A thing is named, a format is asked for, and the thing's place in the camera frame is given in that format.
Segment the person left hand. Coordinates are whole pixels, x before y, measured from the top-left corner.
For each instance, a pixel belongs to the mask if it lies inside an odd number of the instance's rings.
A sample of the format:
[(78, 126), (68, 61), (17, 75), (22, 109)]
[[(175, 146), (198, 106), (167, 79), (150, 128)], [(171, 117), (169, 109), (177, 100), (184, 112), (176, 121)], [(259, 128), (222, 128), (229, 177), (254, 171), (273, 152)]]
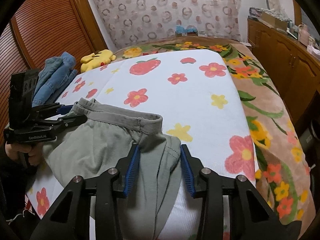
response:
[(43, 159), (41, 143), (34, 146), (6, 143), (5, 152), (11, 160), (17, 160), (20, 153), (27, 154), (28, 162), (32, 166), (39, 165)]

